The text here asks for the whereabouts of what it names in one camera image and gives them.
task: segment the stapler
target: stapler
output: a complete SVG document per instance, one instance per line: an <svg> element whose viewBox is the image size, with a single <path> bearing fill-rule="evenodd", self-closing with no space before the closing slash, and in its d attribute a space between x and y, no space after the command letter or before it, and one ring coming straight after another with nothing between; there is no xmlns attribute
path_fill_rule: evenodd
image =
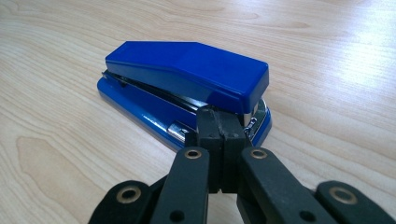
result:
<svg viewBox="0 0 396 224"><path fill-rule="evenodd" d="M175 150L202 106L232 112L253 146L271 128L268 64L196 42L127 41L106 57L98 90Z"/></svg>

